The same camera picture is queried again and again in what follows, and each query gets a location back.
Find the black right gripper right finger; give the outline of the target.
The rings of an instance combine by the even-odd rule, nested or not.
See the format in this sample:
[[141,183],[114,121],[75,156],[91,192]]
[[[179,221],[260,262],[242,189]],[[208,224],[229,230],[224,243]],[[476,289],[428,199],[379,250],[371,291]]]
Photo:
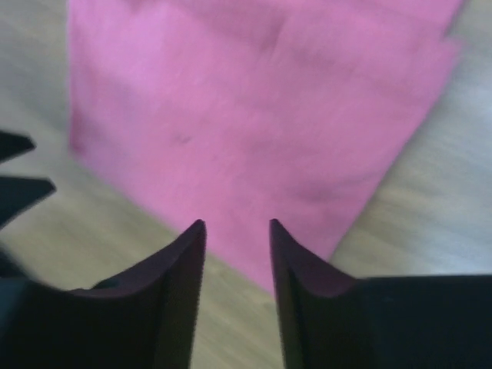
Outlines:
[[354,278],[270,223],[286,368],[489,368],[488,275]]

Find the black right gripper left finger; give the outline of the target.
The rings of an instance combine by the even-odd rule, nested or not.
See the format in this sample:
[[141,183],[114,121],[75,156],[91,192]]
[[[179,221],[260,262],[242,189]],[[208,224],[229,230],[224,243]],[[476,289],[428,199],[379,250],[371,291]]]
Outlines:
[[89,289],[1,278],[3,368],[187,368],[204,271],[206,228]]

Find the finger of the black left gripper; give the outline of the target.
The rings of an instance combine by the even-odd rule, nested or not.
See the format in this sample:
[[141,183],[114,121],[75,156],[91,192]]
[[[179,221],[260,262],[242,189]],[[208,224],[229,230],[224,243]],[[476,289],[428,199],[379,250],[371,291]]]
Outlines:
[[1,176],[1,228],[55,191],[48,179]]
[[13,157],[22,155],[35,149],[35,143],[29,136],[1,131],[0,134],[0,159],[7,161]]

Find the pink t shirt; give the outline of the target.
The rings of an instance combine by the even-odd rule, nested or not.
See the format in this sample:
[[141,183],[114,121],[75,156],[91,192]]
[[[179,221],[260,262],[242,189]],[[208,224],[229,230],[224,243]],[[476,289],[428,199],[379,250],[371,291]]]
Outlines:
[[333,254],[443,91],[459,8],[71,1],[71,149],[271,291],[269,221]]

